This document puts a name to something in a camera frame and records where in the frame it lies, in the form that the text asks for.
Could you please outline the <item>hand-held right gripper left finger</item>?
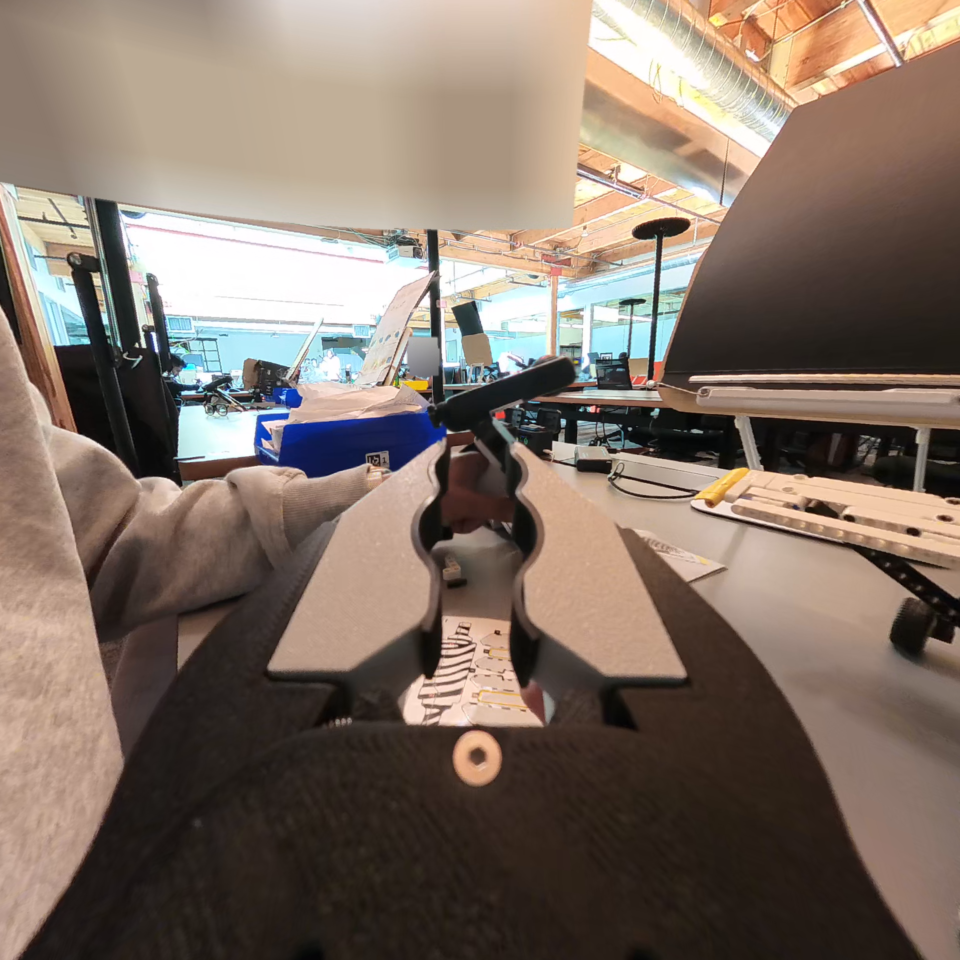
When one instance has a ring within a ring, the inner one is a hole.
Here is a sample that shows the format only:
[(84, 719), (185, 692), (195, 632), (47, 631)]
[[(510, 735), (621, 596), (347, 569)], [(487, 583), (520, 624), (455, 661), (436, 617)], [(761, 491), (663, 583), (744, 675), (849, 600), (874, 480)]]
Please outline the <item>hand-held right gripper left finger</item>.
[(344, 512), (269, 662), (272, 678), (413, 682), (442, 647), (441, 499), (450, 452), (440, 440)]

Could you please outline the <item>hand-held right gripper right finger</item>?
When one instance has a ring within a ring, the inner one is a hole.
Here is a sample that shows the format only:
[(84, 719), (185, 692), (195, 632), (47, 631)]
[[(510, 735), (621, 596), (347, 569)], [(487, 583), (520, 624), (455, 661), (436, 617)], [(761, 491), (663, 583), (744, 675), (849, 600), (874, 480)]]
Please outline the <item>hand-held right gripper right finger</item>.
[(519, 442), (510, 445), (510, 657), (522, 687), (673, 687), (688, 674), (644, 582), (653, 560)]

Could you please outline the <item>person's left forearm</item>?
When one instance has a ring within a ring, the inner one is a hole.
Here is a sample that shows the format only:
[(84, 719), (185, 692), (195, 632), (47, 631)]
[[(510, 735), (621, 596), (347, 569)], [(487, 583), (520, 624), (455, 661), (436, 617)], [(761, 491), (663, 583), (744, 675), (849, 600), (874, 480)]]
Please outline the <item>person's left forearm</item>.
[(177, 490), (132, 482), (95, 514), (89, 595), (102, 637), (250, 593), (389, 473), (368, 465), (308, 478), (251, 466)]

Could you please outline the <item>zebra striped lego vehicle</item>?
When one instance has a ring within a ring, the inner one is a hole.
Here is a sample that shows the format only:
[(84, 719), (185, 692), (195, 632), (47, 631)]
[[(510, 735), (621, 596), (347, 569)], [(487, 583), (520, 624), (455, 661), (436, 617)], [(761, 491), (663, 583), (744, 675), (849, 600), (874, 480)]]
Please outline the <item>zebra striped lego vehicle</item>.
[(745, 522), (844, 546), (899, 584), (909, 595), (890, 629), (899, 653), (918, 658), (930, 640), (954, 641), (958, 597), (918, 565), (958, 570), (957, 498), (746, 467), (729, 471), (693, 498), (733, 501), (733, 509), (748, 517)]

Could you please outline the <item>person's left hand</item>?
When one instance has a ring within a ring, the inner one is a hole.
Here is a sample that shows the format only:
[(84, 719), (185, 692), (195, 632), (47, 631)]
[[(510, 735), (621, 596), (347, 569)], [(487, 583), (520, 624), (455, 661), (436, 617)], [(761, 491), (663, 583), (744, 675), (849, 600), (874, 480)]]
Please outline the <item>person's left hand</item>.
[(476, 450), (463, 450), (451, 456), (440, 514), (443, 526), (452, 534), (471, 534), (492, 522), (513, 522), (513, 501), (506, 495), (486, 493), (478, 487), (489, 467), (487, 458)]

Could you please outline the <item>white display board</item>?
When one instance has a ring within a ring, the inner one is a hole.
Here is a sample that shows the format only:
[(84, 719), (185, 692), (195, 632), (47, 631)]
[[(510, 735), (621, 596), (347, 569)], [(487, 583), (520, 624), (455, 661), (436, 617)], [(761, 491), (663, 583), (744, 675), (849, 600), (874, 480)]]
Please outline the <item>white display board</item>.
[(410, 336), (411, 316), (427, 295), (431, 283), (438, 278), (438, 270), (430, 270), (397, 291), (371, 335), (364, 363), (355, 380), (356, 386), (389, 385)]

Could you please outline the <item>zebra print sticker sheet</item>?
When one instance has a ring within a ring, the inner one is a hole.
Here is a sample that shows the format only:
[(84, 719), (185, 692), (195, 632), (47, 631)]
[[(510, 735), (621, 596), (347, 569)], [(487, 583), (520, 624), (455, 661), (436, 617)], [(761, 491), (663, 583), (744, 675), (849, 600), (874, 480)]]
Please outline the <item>zebra print sticker sheet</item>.
[(403, 695), (408, 725), (543, 726), (522, 698), (511, 660), (509, 621), (444, 616), (441, 627), (434, 675), (418, 678)]

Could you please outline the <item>blue storage bin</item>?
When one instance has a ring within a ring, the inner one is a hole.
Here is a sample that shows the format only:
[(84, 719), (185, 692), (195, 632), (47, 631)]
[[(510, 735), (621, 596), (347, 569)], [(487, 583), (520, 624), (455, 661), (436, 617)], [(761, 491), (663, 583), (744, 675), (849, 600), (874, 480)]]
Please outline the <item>blue storage bin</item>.
[(286, 409), (258, 414), (254, 453), (262, 465), (311, 478), (365, 465), (396, 471), (447, 436), (425, 412), (321, 422), (294, 422), (291, 415)]

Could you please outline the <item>grey sweatshirt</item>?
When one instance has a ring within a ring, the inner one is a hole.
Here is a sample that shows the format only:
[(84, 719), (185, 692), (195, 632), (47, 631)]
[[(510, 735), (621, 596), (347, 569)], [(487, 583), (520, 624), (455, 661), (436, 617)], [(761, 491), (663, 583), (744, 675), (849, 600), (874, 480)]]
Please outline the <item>grey sweatshirt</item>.
[(2, 318), (2, 958), (89, 849), (123, 767), (90, 588), (15, 336)]

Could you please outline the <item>black desk divider panel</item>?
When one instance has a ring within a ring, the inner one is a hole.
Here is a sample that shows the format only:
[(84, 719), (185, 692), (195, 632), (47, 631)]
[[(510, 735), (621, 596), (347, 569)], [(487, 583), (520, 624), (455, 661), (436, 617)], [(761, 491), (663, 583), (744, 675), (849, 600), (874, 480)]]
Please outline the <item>black desk divider panel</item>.
[(697, 263), (657, 390), (958, 429), (959, 45), (794, 109)]

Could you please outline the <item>black metal post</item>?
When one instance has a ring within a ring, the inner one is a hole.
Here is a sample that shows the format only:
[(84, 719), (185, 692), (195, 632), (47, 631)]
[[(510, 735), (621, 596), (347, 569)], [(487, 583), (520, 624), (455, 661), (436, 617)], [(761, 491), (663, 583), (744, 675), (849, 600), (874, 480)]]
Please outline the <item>black metal post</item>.
[(431, 402), (437, 405), (445, 399), (445, 369), (443, 361), (445, 326), (441, 306), (439, 234), (436, 229), (427, 228), (425, 237), (428, 268), (431, 272), (429, 284), (430, 336), (435, 342), (438, 354), (431, 370)]

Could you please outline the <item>silver ventilation duct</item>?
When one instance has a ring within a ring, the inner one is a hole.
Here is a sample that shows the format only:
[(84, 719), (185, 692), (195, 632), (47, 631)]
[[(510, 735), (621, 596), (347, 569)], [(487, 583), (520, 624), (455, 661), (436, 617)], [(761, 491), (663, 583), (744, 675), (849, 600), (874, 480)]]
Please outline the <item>silver ventilation duct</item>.
[(593, 2), (583, 146), (729, 207), (796, 102), (690, 2)]

